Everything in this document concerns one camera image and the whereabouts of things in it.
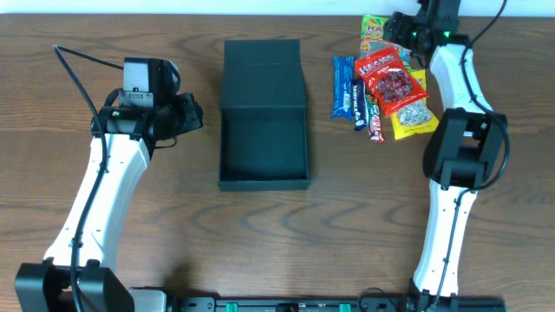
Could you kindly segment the blue cookie packet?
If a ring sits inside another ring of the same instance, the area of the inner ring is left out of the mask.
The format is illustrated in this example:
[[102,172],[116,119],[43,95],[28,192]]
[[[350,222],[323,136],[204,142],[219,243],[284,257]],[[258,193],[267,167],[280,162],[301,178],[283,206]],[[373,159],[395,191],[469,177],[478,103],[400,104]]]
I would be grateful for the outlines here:
[[353,55],[336,55],[332,58],[332,61],[334,66],[334,101],[330,118],[345,118],[347,120],[353,120],[351,97],[355,57]]

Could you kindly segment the dark green gift box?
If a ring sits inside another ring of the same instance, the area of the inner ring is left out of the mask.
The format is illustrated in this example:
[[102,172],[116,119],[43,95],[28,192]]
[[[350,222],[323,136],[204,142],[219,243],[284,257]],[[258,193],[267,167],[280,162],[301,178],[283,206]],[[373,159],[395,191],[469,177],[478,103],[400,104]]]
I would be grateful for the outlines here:
[[310,184],[300,42],[225,42],[219,189],[297,191]]

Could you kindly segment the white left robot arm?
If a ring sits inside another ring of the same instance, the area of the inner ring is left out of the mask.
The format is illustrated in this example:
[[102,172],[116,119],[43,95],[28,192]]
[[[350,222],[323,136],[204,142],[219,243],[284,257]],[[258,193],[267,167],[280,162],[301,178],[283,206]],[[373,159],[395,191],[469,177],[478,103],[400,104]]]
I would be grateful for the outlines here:
[[133,311],[114,273],[134,190],[159,141],[202,128],[202,109],[181,93],[168,60],[128,57],[123,85],[91,120],[90,155],[69,216],[40,263],[24,263],[15,291],[24,311]]

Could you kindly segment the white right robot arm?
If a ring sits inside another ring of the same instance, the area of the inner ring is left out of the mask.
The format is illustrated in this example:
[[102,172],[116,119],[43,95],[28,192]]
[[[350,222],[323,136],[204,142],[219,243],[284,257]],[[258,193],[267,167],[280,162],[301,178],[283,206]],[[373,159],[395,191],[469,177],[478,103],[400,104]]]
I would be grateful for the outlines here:
[[410,49],[438,83],[444,113],[423,155],[429,178],[428,225],[406,295],[393,311],[504,311],[500,298],[460,296],[458,265],[466,223],[480,191],[505,171],[510,141],[505,115],[487,103],[473,68],[474,41],[459,33],[460,2],[421,0],[414,16],[395,12],[384,37]]

